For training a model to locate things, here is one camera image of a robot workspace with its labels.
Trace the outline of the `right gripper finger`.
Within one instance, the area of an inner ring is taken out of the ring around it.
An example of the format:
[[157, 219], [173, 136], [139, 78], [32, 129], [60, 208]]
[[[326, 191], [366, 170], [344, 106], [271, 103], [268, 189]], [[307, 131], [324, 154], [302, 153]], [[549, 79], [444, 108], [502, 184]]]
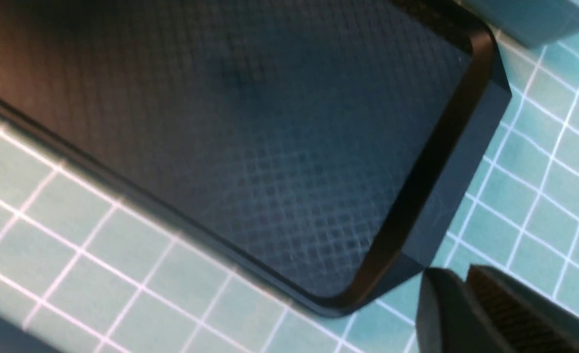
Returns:
[[579, 353], [579, 317], [497, 268], [422, 274], [420, 353]]

